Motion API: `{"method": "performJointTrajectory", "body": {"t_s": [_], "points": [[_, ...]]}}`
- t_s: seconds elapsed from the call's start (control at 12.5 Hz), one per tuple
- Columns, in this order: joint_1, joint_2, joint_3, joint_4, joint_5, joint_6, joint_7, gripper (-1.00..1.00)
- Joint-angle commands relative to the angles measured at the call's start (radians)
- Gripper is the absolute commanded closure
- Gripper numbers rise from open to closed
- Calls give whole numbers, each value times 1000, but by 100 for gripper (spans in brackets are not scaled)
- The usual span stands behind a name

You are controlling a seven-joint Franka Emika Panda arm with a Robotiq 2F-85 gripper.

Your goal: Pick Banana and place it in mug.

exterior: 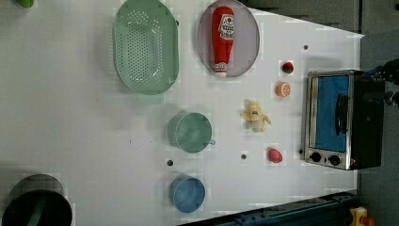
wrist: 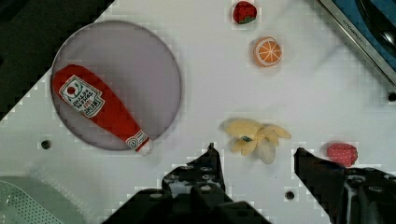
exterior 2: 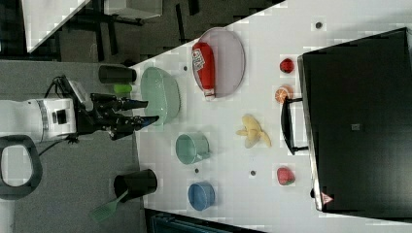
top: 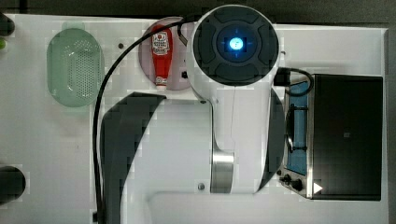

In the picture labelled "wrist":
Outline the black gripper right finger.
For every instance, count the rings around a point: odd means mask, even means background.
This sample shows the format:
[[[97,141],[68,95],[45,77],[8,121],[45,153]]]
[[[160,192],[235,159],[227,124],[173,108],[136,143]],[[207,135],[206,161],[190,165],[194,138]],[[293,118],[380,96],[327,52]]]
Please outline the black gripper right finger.
[[[347,168],[316,157],[303,147],[297,148],[293,158],[294,173],[325,210],[330,222],[341,224]]]

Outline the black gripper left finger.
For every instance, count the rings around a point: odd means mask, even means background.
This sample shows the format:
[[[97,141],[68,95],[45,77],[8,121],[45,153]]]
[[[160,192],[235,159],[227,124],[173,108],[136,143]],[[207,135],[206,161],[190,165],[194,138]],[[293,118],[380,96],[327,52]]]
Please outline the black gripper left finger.
[[[197,184],[214,184],[225,190],[219,152],[214,143],[200,157],[180,165],[163,177],[162,188],[176,198],[179,194],[189,194]]]

